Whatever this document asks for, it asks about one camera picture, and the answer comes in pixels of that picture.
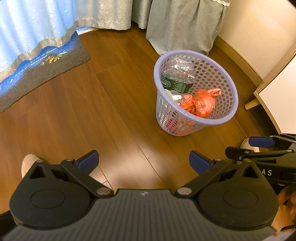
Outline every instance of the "floor mat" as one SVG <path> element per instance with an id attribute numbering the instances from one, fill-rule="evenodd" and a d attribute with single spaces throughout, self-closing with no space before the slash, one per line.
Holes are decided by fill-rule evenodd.
<path id="1" fill-rule="evenodd" d="M 75 32 L 64 46 L 46 47 L 29 61 L 24 61 L 18 69 L 0 83 L 0 112 L 52 78 L 90 59 Z"/>

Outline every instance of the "metal screw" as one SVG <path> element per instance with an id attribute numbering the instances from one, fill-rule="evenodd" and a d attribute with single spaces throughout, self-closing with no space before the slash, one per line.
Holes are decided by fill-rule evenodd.
<path id="1" fill-rule="evenodd" d="M 108 195 L 112 192 L 112 190 L 110 188 L 104 187 L 104 188 L 98 188 L 96 192 L 100 195 Z"/>
<path id="2" fill-rule="evenodd" d="M 190 193 L 192 193 L 192 190 L 190 188 L 182 187 L 179 188 L 177 192 L 181 195 L 189 195 Z"/>

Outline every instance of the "perforated basket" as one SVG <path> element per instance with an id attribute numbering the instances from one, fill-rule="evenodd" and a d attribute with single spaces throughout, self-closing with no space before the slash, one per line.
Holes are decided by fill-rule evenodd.
<path id="1" fill-rule="evenodd" d="M 195 69 L 194 84 L 188 93 L 194 95 L 199 89 L 222 89 L 216 97 L 216 107 L 207 118 L 197 117 L 178 106 L 165 92 L 160 77 L 172 58 L 191 61 Z M 156 119 L 161 128 L 174 136 L 185 136 L 205 126 L 220 125 L 229 121 L 237 111 L 238 95 L 229 74 L 211 58 L 191 51 L 173 50 L 163 54 L 154 67 L 154 82 L 157 87 Z"/>

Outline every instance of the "blue gripper pad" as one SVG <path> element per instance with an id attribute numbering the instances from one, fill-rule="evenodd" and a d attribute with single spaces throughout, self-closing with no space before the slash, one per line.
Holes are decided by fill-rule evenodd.
<path id="1" fill-rule="evenodd" d="M 201 175 L 206 172 L 214 162 L 197 151 L 191 151 L 189 154 L 189 164 L 197 174 Z"/>
<path id="2" fill-rule="evenodd" d="M 89 175 L 99 164 L 99 154 L 97 151 L 92 150 L 76 160 L 75 164 L 81 171 Z"/>
<path id="3" fill-rule="evenodd" d="M 249 144 L 256 147 L 272 148 L 275 142 L 271 137 L 250 137 Z"/>

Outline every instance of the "gray curtain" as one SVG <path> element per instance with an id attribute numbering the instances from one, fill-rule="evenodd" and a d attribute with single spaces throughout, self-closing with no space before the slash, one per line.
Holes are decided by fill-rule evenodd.
<path id="1" fill-rule="evenodd" d="M 152 0 L 133 0 L 131 20 L 136 22 L 139 28 L 147 28 L 151 3 Z"/>
<path id="2" fill-rule="evenodd" d="M 221 0 L 153 0 L 146 38 L 160 55 L 174 49 L 207 55 L 228 6 Z"/>

